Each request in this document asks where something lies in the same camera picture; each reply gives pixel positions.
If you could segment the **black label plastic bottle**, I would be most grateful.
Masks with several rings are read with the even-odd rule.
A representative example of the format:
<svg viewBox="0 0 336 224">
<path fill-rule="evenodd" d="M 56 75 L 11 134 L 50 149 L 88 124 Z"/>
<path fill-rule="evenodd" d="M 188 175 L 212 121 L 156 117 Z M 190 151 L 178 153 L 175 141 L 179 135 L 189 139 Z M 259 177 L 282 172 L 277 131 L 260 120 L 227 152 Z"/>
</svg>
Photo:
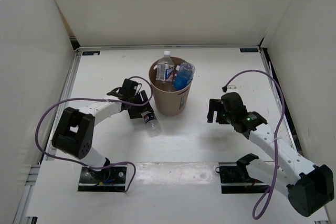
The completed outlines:
<svg viewBox="0 0 336 224">
<path fill-rule="evenodd" d="M 142 117 L 149 136 L 154 137 L 161 134 L 161 125 L 154 112 L 145 112 L 142 114 Z"/>
</svg>

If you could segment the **clear unlabeled plastic bottle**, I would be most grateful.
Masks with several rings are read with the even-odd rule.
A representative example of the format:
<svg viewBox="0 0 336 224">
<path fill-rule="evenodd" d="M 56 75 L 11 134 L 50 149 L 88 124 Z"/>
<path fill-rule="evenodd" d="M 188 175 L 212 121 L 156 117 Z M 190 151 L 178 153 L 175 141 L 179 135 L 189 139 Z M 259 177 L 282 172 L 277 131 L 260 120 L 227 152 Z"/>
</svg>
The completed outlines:
<svg viewBox="0 0 336 224">
<path fill-rule="evenodd" d="M 155 82 L 155 86 L 160 89 L 160 90 L 163 90 L 163 91 L 166 91 L 166 92 L 173 92 L 175 91 L 175 88 L 174 88 L 174 82 L 175 82 L 175 79 L 177 77 L 177 73 L 178 73 L 178 70 L 179 70 L 180 66 L 177 65 L 174 69 L 174 71 L 172 72 L 172 80 L 171 81 L 160 81 L 160 80 L 156 80 Z"/>
</svg>

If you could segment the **white label plastic bottle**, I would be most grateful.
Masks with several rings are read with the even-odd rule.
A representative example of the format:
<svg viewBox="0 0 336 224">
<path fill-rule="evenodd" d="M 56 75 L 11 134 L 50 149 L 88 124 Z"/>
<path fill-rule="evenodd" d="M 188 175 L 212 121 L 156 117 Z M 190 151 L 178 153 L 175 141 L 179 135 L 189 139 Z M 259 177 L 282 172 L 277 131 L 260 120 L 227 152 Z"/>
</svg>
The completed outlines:
<svg viewBox="0 0 336 224">
<path fill-rule="evenodd" d="M 158 60 L 156 66 L 156 80 L 162 82 L 172 82 L 175 63 L 171 58 L 170 51 L 164 51 L 163 57 Z"/>
</svg>

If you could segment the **blue label plastic bottle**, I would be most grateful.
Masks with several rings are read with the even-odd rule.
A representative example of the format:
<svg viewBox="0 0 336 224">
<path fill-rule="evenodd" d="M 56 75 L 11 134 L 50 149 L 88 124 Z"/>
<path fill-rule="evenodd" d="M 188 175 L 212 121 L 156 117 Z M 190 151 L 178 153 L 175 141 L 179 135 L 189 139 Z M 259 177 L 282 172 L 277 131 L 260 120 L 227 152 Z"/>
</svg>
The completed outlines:
<svg viewBox="0 0 336 224">
<path fill-rule="evenodd" d="M 189 62 L 183 62 L 177 72 L 174 88 L 182 90 L 187 87 L 193 79 L 195 73 L 195 66 Z"/>
</svg>

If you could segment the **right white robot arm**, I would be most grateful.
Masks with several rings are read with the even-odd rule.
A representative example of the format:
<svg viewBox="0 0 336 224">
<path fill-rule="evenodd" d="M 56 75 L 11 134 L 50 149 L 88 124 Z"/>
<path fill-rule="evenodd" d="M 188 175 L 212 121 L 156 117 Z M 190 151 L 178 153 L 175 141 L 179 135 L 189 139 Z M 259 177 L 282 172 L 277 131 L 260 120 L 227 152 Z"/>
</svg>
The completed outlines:
<svg viewBox="0 0 336 224">
<path fill-rule="evenodd" d="M 315 165 L 287 142 L 275 137 L 267 120 L 255 111 L 247 111 L 238 93 L 225 93 L 220 99 L 210 99 L 207 121 L 231 125 L 275 162 L 269 165 L 255 154 L 245 155 L 237 161 L 236 177 L 240 181 L 263 182 L 284 195 L 304 217 L 334 200 L 332 170 L 327 165 Z"/>
</svg>

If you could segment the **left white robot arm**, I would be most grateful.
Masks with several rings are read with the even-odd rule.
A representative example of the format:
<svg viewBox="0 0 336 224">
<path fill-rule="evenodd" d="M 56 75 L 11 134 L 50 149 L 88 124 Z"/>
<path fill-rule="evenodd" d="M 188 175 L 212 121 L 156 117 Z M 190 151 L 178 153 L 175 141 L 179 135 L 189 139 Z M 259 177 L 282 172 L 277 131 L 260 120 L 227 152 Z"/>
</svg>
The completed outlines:
<svg viewBox="0 0 336 224">
<path fill-rule="evenodd" d="M 95 126 L 103 120 L 127 111 L 131 119 L 139 119 L 153 109 L 151 97 L 132 78 L 125 79 L 121 87 L 114 88 L 103 99 L 91 105 L 64 109 L 52 138 L 52 146 L 75 158 L 75 162 L 92 170 L 99 182 L 110 177 L 109 160 L 92 147 Z"/>
</svg>

